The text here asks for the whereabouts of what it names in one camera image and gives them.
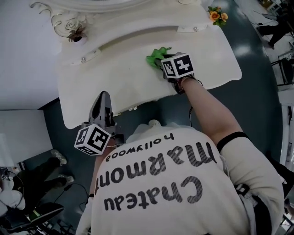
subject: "gray sneaker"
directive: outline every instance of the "gray sneaker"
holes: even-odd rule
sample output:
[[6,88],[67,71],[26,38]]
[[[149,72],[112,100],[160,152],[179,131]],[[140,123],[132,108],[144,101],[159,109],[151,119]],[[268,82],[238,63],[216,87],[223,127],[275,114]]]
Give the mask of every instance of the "gray sneaker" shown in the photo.
[[52,149],[50,152],[51,152],[51,154],[52,154],[53,157],[56,157],[56,158],[59,159],[61,166],[68,163],[68,161],[66,160],[65,156],[62,155],[58,150]]
[[59,177],[59,178],[65,178],[65,179],[66,179],[66,182],[67,182],[68,184],[74,182],[74,177],[71,176],[71,175],[59,174],[58,177]]

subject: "orange flower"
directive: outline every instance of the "orange flower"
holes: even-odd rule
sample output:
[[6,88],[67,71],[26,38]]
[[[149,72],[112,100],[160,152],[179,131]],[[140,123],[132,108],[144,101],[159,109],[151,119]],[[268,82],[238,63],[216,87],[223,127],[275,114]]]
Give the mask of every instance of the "orange flower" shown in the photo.
[[221,15],[221,19],[226,22],[226,20],[228,19],[228,15],[226,13],[222,13]]
[[216,20],[218,20],[219,18],[220,18],[220,15],[216,11],[213,11],[210,14],[210,19],[211,19],[212,22],[216,22]]

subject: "green cloth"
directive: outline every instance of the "green cloth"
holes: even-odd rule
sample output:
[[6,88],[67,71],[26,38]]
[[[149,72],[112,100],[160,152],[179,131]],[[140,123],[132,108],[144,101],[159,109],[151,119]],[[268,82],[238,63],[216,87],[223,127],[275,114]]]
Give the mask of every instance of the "green cloth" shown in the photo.
[[154,68],[158,68],[157,65],[155,64],[155,60],[156,59],[163,60],[164,59],[163,55],[167,55],[167,51],[170,49],[171,49],[171,47],[169,47],[169,48],[162,47],[159,50],[154,49],[153,53],[150,56],[146,57],[147,63],[150,64]]

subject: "sleeve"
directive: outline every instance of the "sleeve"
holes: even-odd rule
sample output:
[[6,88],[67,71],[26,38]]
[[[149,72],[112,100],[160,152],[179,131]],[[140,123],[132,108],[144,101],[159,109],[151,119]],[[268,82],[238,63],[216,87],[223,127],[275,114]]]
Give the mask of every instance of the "sleeve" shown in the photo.
[[[257,234],[266,222],[271,224],[268,234],[274,233],[278,229],[284,208],[283,187],[275,168],[243,132],[225,137],[217,144],[217,148],[226,160],[235,188],[238,185],[248,187],[250,197],[245,197],[248,197],[247,201],[253,202]],[[270,221],[265,221],[265,214],[269,214]]]
[[92,217],[92,203],[93,197],[89,197],[86,208],[79,220],[79,225],[77,227],[76,235],[87,235],[89,229],[91,228],[91,217]]
[[23,210],[26,206],[23,195],[16,190],[3,190],[0,193],[0,200],[2,203],[11,208],[15,208],[17,206],[19,210]]

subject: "sneaker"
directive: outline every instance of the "sneaker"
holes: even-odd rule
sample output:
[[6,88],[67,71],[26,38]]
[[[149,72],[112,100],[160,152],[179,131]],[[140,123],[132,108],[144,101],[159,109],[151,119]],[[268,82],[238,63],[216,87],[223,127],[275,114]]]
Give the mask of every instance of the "sneaker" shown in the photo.
[[68,163],[68,161],[66,160],[65,156],[62,155],[58,150],[52,149],[50,152],[51,152],[52,156],[54,156],[54,157],[56,157],[56,158],[59,159],[61,166]]
[[148,126],[149,127],[161,127],[161,124],[159,121],[152,119],[149,121]]
[[58,177],[59,177],[59,178],[64,178],[64,179],[66,179],[66,182],[67,182],[68,184],[74,182],[74,177],[71,176],[71,175],[59,174]]

